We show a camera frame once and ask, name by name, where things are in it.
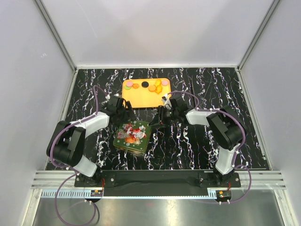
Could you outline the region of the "gold tin lid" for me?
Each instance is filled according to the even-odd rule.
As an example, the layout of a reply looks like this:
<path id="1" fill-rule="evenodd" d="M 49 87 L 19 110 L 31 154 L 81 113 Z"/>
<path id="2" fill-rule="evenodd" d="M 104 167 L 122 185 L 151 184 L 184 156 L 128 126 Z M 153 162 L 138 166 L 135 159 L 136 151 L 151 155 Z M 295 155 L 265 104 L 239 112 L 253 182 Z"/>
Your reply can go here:
<path id="1" fill-rule="evenodd" d="M 114 142 L 125 141 L 127 143 L 147 143 L 151 137 L 151 127 L 146 121 L 129 121 L 119 126 Z"/>

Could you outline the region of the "gold square cookie tin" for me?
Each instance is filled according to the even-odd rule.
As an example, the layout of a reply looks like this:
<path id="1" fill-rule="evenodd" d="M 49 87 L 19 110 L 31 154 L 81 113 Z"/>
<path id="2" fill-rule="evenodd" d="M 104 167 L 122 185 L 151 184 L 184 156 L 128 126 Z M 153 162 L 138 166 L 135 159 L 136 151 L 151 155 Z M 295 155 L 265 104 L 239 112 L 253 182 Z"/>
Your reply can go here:
<path id="1" fill-rule="evenodd" d="M 147 143 L 127 143 L 125 141 L 117 141 L 113 143 L 118 150 L 129 152 L 135 156 L 143 156 L 146 153 Z"/>

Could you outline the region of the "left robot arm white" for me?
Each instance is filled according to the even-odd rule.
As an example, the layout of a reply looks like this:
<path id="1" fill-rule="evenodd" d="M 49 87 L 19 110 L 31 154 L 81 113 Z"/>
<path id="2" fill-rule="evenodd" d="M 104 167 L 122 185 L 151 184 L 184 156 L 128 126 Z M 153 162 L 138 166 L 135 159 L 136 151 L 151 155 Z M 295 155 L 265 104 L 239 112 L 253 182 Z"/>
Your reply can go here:
<path id="1" fill-rule="evenodd" d="M 64 167 L 84 175 L 89 185 L 97 186 L 102 175 L 97 172 L 98 166 L 83 154 L 86 138 L 110 124 L 119 125 L 135 119 L 130 101 L 111 96 L 107 103 L 88 117 L 74 122 L 58 122 L 46 150 L 47 156 L 53 165 L 60 167 L 57 164 L 60 162 Z"/>

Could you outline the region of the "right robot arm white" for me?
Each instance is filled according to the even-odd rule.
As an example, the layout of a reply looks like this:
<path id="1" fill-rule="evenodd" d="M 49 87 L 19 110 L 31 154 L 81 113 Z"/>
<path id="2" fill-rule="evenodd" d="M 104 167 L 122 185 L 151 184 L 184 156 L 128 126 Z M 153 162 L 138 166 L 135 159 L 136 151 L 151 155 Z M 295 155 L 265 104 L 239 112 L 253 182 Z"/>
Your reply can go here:
<path id="1" fill-rule="evenodd" d="M 245 143 L 247 136 L 247 128 L 237 113 L 228 105 L 220 109 L 199 110 L 188 106 L 180 95 L 163 97 L 162 100 L 164 104 L 158 106 L 149 126 L 164 128 L 173 121 L 179 121 L 189 125 L 210 127 L 219 145 L 219 154 L 209 180 L 221 187 L 229 183 L 234 173 L 237 152 Z"/>

